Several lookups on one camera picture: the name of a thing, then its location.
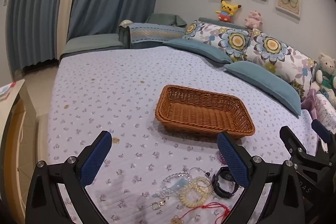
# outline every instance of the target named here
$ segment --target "screw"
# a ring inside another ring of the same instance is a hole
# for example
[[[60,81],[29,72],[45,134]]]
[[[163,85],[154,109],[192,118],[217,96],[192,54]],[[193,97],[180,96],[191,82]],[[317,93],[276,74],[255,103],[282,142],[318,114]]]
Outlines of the screw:
[[[261,162],[261,158],[259,156],[254,156],[253,161],[258,164]]]
[[[42,167],[44,165],[44,161],[43,160],[40,160],[38,163],[37,163],[37,167]]]
[[[286,165],[290,167],[293,166],[293,163],[290,160],[286,160]]]
[[[76,161],[76,157],[69,157],[67,160],[67,162],[70,164],[74,163],[75,161]]]

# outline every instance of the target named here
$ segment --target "black watch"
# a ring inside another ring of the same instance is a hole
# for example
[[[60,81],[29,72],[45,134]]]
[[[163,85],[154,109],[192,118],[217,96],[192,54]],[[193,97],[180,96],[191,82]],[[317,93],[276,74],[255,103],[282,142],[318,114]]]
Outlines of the black watch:
[[[219,186],[218,176],[221,176],[225,180],[234,182],[235,188],[232,193],[223,190]],[[227,166],[221,167],[218,170],[217,174],[213,175],[211,184],[212,184],[214,192],[221,198],[231,198],[235,194],[235,192],[238,190],[238,187],[239,187],[239,184],[235,181],[235,179],[232,176],[231,171],[229,170],[229,167]]]

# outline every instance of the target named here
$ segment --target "pink plush toy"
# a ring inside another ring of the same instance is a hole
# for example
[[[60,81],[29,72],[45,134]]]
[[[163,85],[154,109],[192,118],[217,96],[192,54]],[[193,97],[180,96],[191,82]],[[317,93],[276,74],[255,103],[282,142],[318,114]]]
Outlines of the pink plush toy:
[[[260,29],[262,26],[262,18],[259,12],[251,11],[248,18],[245,18],[245,26],[249,29]]]

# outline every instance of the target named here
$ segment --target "floral pillow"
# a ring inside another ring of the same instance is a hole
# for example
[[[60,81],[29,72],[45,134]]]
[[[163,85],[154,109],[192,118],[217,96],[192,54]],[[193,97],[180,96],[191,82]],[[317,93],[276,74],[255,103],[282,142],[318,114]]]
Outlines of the floral pillow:
[[[303,101],[307,96],[317,62],[298,50],[257,29],[241,60],[264,67],[289,83]]]
[[[211,23],[194,21],[185,31],[183,38],[212,45],[226,52],[232,61],[241,59],[248,47],[251,32],[232,29]]]

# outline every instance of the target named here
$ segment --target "white teddy bear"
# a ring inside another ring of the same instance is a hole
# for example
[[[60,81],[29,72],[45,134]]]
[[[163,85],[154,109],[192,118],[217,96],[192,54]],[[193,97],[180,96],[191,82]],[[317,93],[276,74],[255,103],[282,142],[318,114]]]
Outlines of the white teddy bear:
[[[325,90],[329,101],[336,108],[336,97],[333,88],[336,88],[336,77],[333,75],[336,68],[336,60],[321,53],[319,55],[320,69],[316,72],[316,81],[311,83],[311,88],[316,91]]]

